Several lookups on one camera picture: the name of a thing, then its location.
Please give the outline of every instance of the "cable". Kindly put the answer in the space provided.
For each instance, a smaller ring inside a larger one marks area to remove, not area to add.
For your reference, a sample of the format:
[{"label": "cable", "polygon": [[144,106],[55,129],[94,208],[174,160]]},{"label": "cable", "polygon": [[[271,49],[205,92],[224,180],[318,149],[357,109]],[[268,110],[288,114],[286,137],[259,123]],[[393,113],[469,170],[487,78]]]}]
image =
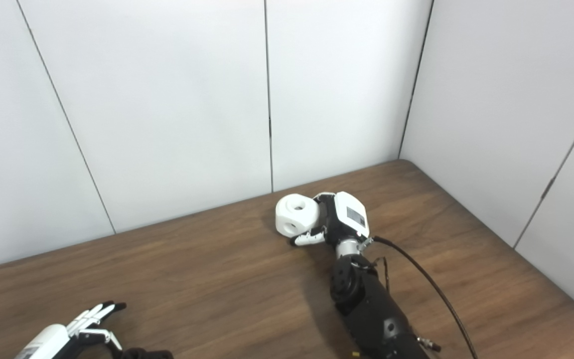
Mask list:
[{"label": "cable", "polygon": [[431,286],[433,286],[433,289],[435,289],[435,291],[437,291],[438,295],[440,295],[440,298],[442,298],[442,300],[444,301],[444,304],[449,309],[449,312],[451,312],[451,315],[453,315],[453,318],[454,318],[455,322],[457,323],[458,328],[460,328],[460,332],[462,332],[462,336],[464,337],[464,340],[466,341],[466,345],[469,346],[469,351],[471,352],[471,356],[473,357],[473,359],[478,359],[478,355],[475,352],[475,348],[473,347],[473,343],[471,341],[471,338],[469,338],[469,333],[467,333],[466,329],[464,328],[464,324],[462,323],[462,321],[460,320],[460,317],[455,312],[455,309],[453,308],[453,305],[451,305],[451,302],[449,302],[449,300],[446,298],[446,295],[444,295],[444,292],[442,291],[442,289],[440,289],[440,287],[437,285],[437,283],[435,283],[433,278],[431,278],[431,275],[429,275],[427,273],[427,271],[424,270],[424,268],[422,268],[422,266],[417,261],[415,261],[415,259],[413,259],[413,257],[411,257],[407,252],[405,252],[402,248],[398,247],[397,245],[395,245],[391,241],[384,239],[382,237],[378,237],[378,236],[374,236],[373,240],[378,242],[378,243],[382,243],[383,245],[388,245],[389,247],[400,252],[400,254],[405,256],[406,259],[408,259],[415,266],[415,268],[417,268],[422,273],[422,275],[424,275],[424,277],[429,281],[429,283],[431,283]]},{"label": "cable", "polygon": [[374,267],[377,266],[378,261],[380,261],[380,259],[382,259],[382,262],[385,264],[385,280],[387,281],[387,293],[391,295],[391,291],[389,290],[389,265],[387,264],[387,257],[376,258],[376,260],[373,262],[373,266]]}]

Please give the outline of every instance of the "wood grain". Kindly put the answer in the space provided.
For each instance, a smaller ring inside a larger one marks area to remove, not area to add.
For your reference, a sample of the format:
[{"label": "wood grain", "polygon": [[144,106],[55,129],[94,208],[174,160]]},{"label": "wood grain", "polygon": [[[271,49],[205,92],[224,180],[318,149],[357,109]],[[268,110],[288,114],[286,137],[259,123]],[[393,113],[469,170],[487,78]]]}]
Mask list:
[{"label": "wood grain", "polygon": [[[395,161],[0,266],[0,359],[51,323],[105,300],[126,347],[201,359],[350,359],[328,296],[332,248],[292,248],[275,232],[287,193],[345,190],[372,233],[431,273],[482,359],[574,359],[574,302],[413,164]],[[392,295],[442,359],[469,357],[444,304],[415,268],[386,255]],[[109,358],[91,350],[85,358]]]}]

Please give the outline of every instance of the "robotic hand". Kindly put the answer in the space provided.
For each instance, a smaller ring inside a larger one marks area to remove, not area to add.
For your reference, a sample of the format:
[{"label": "robotic hand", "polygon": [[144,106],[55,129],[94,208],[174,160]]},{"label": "robotic hand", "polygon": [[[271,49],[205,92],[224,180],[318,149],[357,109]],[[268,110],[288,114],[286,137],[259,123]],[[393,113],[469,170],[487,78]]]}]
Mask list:
[{"label": "robotic hand", "polygon": [[335,248],[330,293],[360,350],[371,359],[429,359],[424,349],[439,352],[435,343],[413,333],[405,313],[378,280],[374,264],[362,255],[373,242],[364,205],[343,191],[313,199],[319,205],[319,225],[291,237],[290,243],[325,242]]},{"label": "robotic hand", "polygon": [[146,352],[141,348],[124,351],[112,332],[100,329],[103,320],[121,311],[125,303],[112,301],[83,311],[70,324],[47,326],[14,359],[75,359],[89,346],[104,344],[113,359],[174,359],[170,352]]}]

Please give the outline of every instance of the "table surface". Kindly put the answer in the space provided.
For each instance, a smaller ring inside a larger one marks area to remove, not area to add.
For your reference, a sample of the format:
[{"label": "table surface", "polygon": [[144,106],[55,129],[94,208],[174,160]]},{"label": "table surface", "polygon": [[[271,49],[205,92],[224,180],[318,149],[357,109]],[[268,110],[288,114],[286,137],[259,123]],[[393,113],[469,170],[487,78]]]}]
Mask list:
[{"label": "table surface", "polygon": [[[410,162],[305,184],[0,266],[0,359],[105,300],[126,348],[177,359],[350,359],[328,295],[332,248],[293,248],[274,229],[287,193],[348,191],[371,232],[415,257],[445,291],[481,359],[574,359],[574,301]],[[442,359],[468,358],[446,307],[394,250],[392,295]],[[109,358],[101,348],[80,358]]]}]

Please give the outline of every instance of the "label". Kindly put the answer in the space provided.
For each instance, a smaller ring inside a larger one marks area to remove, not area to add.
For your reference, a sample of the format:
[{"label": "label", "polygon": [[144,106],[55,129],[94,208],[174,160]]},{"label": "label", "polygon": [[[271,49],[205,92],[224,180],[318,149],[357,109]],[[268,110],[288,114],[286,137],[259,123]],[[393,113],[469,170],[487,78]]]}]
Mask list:
[{"label": "label", "polygon": [[358,212],[354,211],[353,209],[350,209],[349,207],[347,207],[347,218],[350,218],[355,222],[360,223],[362,227],[364,227],[366,224],[365,218],[362,216],[362,214],[359,214]]},{"label": "label", "polygon": [[14,357],[14,359],[30,359],[37,349],[39,349],[38,346],[25,347],[18,355],[16,355],[16,357]]}]

